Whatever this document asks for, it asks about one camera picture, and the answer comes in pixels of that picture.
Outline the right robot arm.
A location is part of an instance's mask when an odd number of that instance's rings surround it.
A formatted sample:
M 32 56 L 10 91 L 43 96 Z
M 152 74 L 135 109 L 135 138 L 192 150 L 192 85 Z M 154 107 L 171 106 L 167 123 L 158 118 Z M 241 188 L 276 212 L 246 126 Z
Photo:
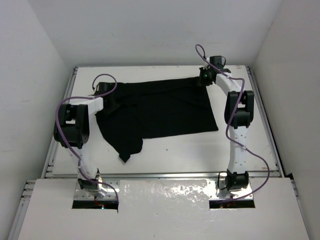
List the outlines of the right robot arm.
M 253 91 L 245 90 L 245 80 L 233 77 L 224 68 L 221 56 L 202 57 L 204 65 L 199 75 L 199 86 L 217 85 L 226 95 L 225 134 L 230 141 L 230 156 L 223 190 L 238 191 L 247 188 L 249 173 L 246 166 L 247 133 L 254 118 Z

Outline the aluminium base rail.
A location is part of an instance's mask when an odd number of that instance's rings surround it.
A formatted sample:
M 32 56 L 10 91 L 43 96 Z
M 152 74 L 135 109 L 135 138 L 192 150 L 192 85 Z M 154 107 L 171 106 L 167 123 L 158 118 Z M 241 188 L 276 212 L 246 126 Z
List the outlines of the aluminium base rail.
M 252 186 L 228 190 L 225 172 L 209 177 L 133 177 L 109 178 L 97 176 L 93 183 L 79 179 L 75 185 L 73 209 L 113 209 L 119 207 L 119 197 L 140 194 L 141 198 L 185 197 L 191 202 L 205 200 L 210 209 L 253 209 Z

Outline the white front cover panel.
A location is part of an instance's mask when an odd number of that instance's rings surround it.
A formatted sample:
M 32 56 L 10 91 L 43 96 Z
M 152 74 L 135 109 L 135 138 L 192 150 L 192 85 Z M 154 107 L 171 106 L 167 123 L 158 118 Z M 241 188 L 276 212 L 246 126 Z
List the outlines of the white front cover panel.
M 39 179 L 19 234 L 21 240 L 306 240 L 292 183 L 272 178 L 254 194 L 254 208 L 211 209 L 139 193 L 119 197 L 118 210 L 73 209 L 73 179 Z

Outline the black t-shirt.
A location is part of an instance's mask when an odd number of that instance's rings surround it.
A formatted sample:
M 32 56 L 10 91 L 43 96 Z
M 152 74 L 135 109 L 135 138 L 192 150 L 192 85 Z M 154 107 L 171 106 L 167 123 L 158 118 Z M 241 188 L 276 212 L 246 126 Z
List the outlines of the black t-shirt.
M 207 88 L 197 86 L 198 79 L 117 84 L 119 113 L 95 116 L 103 138 L 124 163 L 142 151 L 144 139 L 218 131 Z

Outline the right aluminium frame rail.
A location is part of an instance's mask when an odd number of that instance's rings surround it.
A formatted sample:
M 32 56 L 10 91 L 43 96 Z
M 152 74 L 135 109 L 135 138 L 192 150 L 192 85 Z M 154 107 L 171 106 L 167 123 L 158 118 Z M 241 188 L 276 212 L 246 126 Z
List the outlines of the right aluminium frame rail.
M 264 103 L 263 103 L 263 100 L 262 100 L 262 97 L 260 94 L 260 90 L 259 90 L 256 78 L 255 78 L 254 72 L 249 66 L 246 66 L 246 71 L 247 71 L 247 74 L 248 74 L 248 77 L 250 80 L 252 90 L 254 91 L 255 97 L 257 98 L 256 102 L 257 102 L 257 106 L 259 109 L 259 114 L 261 116 L 261 120 L 262 120 L 264 129 L 265 129 L 265 132 L 266 132 L 266 136 L 267 136 L 267 139 L 269 142 L 271 153 L 272 153 L 274 161 L 275 161 L 275 166 L 277 169 L 276 171 L 279 173 L 279 176 L 281 178 L 289 178 L 290 179 L 296 200 L 298 201 L 299 200 L 299 193 L 298 193 L 298 190 L 296 187 L 295 180 L 293 178 L 287 176 L 287 174 L 285 173 L 284 166 L 283 166 L 283 163 L 282 163 L 279 151 L 278 151 L 277 143 L 276 143 L 274 135 L 273 135 L 273 131 L 272 131 L 269 119 L 268 119 L 268 115 L 265 110 L 265 106 L 264 106 Z

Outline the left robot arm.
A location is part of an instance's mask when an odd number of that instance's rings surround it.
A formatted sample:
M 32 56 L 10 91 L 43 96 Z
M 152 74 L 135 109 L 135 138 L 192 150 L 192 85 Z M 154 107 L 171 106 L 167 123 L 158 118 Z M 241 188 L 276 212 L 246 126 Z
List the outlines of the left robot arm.
M 95 198 L 102 199 L 113 186 L 103 181 L 99 168 L 90 157 L 88 141 L 90 118 L 104 109 L 104 100 L 112 94 L 118 83 L 107 84 L 111 89 L 98 95 L 72 96 L 62 100 L 55 110 L 54 140 L 67 149 L 77 170 L 80 188 Z

